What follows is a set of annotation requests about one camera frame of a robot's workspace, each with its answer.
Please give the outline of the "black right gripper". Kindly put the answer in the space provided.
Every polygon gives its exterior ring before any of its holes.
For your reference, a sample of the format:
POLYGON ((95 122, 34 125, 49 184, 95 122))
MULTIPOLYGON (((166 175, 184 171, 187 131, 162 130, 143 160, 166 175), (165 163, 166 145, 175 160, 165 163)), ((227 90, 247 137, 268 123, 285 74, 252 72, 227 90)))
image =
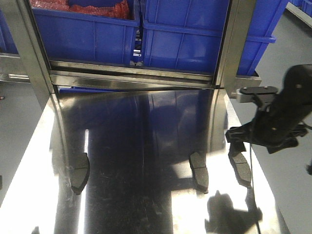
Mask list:
POLYGON ((233 149, 243 151, 243 142, 261 145, 273 154, 298 146, 297 137, 304 137, 307 127, 300 122, 308 115, 307 98, 278 98, 265 104, 253 97, 257 105, 254 118, 239 127, 231 127, 225 134, 233 149))

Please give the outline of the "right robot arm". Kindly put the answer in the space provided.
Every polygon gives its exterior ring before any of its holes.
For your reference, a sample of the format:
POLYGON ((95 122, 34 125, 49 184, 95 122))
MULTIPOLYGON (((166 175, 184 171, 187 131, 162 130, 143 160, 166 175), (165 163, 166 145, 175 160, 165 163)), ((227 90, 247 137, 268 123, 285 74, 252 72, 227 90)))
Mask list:
POLYGON ((312 66, 291 67, 284 76, 281 92, 275 87, 244 87, 237 90, 239 100, 257 105, 254 118, 226 132, 229 156, 244 152, 244 143, 264 146, 270 154, 298 145, 297 137, 307 134, 302 120, 312 111, 312 66))

